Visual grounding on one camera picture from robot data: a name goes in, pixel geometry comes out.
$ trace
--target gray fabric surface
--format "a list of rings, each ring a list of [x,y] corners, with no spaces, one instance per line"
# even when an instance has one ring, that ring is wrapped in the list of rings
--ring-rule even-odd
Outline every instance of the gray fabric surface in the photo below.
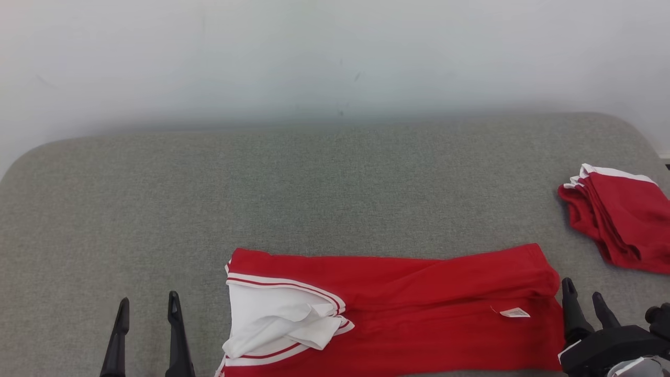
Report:
[[[453,258],[537,242],[573,278],[591,322],[599,290],[622,323],[645,325],[648,307],[670,301],[670,276],[605,265],[570,229],[556,189],[582,162],[670,189],[638,132],[597,114],[47,144],[0,182],[3,375],[96,376],[128,296],[128,375],[162,376],[174,289],[196,373],[210,377],[230,326],[223,267],[236,247]]]

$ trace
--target white stripe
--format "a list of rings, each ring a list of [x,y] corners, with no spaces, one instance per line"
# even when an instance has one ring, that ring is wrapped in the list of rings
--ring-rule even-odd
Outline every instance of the white stripe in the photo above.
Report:
[[[226,356],[223,355],[223,360],[221,360],[221,365],[218,366],[216,374],[214,377],[224,377],[223,366],[226,365]]]
[[[338,329],[337,331],[335,331],[335,334],[333,334],[333,336],[340,335],[340,334],[343,334],[343,333],[347,333],[347,332],[353,330],[354,327],[356,327],[354,325],[354,323],[352,321],[349,321],[349,323],[347,323],[346,326],[344,326],[343,328]]]
[[[579,340],[577,340],[575,343],[572,343],[572,344],[569,345],[567,348],[565,348],[563,351],[561,351],[561,352],[558,354],[558,364],[562,364],[562,363],[561,363],[561,356],[562,356],[564,353],[566,353],[570,348],[573,348],[575,345],[579,344],[581,341],[582,341],[582,340],[579,339]]]
[[[246,275],[246,274],[237,274],[235,272],[229,272],[228,273],[229,278],[236,278],[236,279],[242,279],[242,280],[248,280],[251,282],[258,282],[258,283],[265,283],[265,284],[274,284],[271,286],[267,285],[256,285],[256,284],[249,284],[246,282],[239,282],[236,280],[227,280],[226,284],[239,284],[239,285],[244,285],[244,286],[250,286],[253,288],[277,288],[277,287],[282,287],[282,288],[294,288],[294,289],[300,289],[304,288],[302,290],[313,293],[313,294],[318,294],[319,296],[323,297],[324,299],[330,301],[331,303],[339,304],[340,310],[338,311],[338,314],[344,312],[344,301],[337,296],[336,294],[333,294],[331,292],[328,292],[327,290],[323,290],[321,288],[318,288],[316,286],[310,285],[310,284],[305,284],[303,282],[299,282],[297,280],[291,280],[291,279],[280,279],[280,278],[266,278],[264,276],[254,276],[254,275]]]
[[[649,178],[649,177],[646,176],[646,175],[635,175],[635,174],[627,173],[627,172],[624,172],[624,171],[621,171],[621,170],[617,170],[617,169],[612,169],[612,168],[599,168],[599,167],[597,167],[597,166],[591,166],[591,165],[589,165],[589,164],[582,164],[582,170],[583,170],[585,173],[587,173],[586,176],[588,176],[590,173],[594,173],[594,172],[595,172],[595,173],[602,174],[602,175],[606,175],[606,176],[618,176],[618,177],[622,177],[622,178],[628,178],[628,179],[634,179],[634,180],[641,180],[641,181],[643,181],[643,182],[649,182],[649,183],[653,183],[653,184],[657,185],[656,182],[654,182],[653,180],[651,180],[651,178]]]
[[[272,363],[278,362],[280,360],[290,358],[291,356],[298,355],[300,352],[303,352],[306,349],[309,349],[309,347],[304,345],[304,344],[298,344],[298,346],[295,347],[295,348],[291,348],[286,352],[283,352],[279,355],[271,356],[269,358],[263,358],[263,359],[248,359],[248,358],[227,359],[226,360],[226,365],[227,366],[253,366],[253,365],[272,364]]]
[[[254,351],[249,351],[243,356],[267,356],[274,354],[275,352],[281,351],[291,347],[293,344],[300,343],[297,340],[289,339],[287,337],[280,337],[277,340],[271,341],[268,344],[264,344],[261,347],[258,347]]]
[[[574,189],[577,186],[584,187],[584,184],[579,183],[579,182],[577,182],[577,183],[563,183],[563,187],[565,187],[566,189]]]

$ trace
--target folded red clothing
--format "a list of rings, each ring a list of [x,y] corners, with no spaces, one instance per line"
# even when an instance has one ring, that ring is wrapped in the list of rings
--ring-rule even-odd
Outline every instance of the folded red clothing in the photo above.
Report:
[[[570,225],[596,242],[605,261],[670,274],[670,203],[648,176],[582,164],[558,193]]]
[[[559,276],[537,244],[451,260],[237,249],[226,271],[217,376],[560,370]]]

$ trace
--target red stripe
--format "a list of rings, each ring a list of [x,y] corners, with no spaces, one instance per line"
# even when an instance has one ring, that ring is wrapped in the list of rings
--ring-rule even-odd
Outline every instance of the red stripe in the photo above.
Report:
[[[302,285],[298,285],[298,284],[294,284],[294,283],[261,283],[261,282],[254,282],[254,281],[251,281],[251,280],[244,280],[244,279],[238,279],[238,278],[228,278],[228,280],[235,280],[235,281],[239,281],[239,282],[246,282],[246,283],[251,283],[251,284],[256,284],[256,285],[263,285],[263,286],[292,285],[292,286],[296,286],[298,288],[307,289],[307,290],[310,290],[310,291],[312,291],[312,292],[314,292],[314,293],[316,293],[320,296],[328,297],[332,302],[335,303],[335,305],[337,305],[337,314],[340,314],[340,304],[337,302],[337,300],[333,299],[332,297],[328,296],[327,294],[323,294],[323,293],[319,292],[316,289],[308,288],[306,286],[302,286]]]
[[[262,355],[262,356],[242,355],[242,356],[240,356],[240,358],[244,358],[244,359],[265,359],[265,358],[271,358],[272,356],[276,356],[276,355],[279,355],[279,354],[283,354],[283,353],[286,352],[286,351],[290,351],[291,349],[296,348],[296,347],[299,346],[299,345],[300,345],[300,343],[296,343],[296,344],[293,344],[293,345],[291,345],[291,346],[289,346],[289,347],[284,348],[284,349],[281,350],[281,351],[273,352],[272,354],[269,354],[269,355]]]

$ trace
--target white fabric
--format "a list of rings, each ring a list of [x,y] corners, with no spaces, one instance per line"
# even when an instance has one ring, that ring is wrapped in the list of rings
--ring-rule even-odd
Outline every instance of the white fabric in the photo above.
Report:
[[[579,179],[585,179],[589,177],[589,174],[591,173],[598,173],[606,176],[618,176],[622,178],[628,178],[628,179],[634,179],[634,180],[641,180],[644,182],[649,182],[653,183],[658,186],[656,182],[654,182],[651,178],[645,175],[640,175],[640,174],[631,174],[627,173],[622,170],[617,170],[617,169],[612,169],[612,168],[601,168],[598,166],[591,166],[589,164],[582,164],[582,167],[580,168],[580,175],[578,176],[573,176],[570,177],[570,182],[569,183],[564,183],[563,187],[566,189],[574,189],[577,186],[582,186],[584,185],[579,182]]]
[[[651,180],[651,178],[649,178],[646,175],[635,175],[635,174],[627,173],[627,172],[617,170],[617,169],[599,168],[597,166],[591,166],[589,164],[582,164],[582,169],[580,171],[580,176],[586,173],[585,176],[582,177],[582,178],[587,177],[590,173],[593,173],[593,172],[596,172],[596,173],[602,174],[602,175],[608,175],[608,176],[620,176],[620,177],[628,178],[628,179],[643,180],[645,182],[649,182],[649,183],[653,183],[653,184],[657,185],[656,182]]]
[[[354,328],[354,324],[346,318],[342,316],[337,316],[336,318],[341,322],[341,325],[340,328],[335,331],[335,335],[346,333]],[[219,370],[223,367],[223,364],[227,366],[258,366],[272,364],[284,360],[285,358],[290,358],[307,349],[309,349],[309,347],[304,344],[297,343],[287,337],[281,337],[268,344],[262,345],[251,352],[247,352],[245,354],[246,357],[235,359],[224,358]]]
[[[346,321],[334,317],[336,308],[331,302],[303,290],[228,287],[232,327],[223,350],[230,359],[250,352],[271,354],[294,342],[321,350]]]

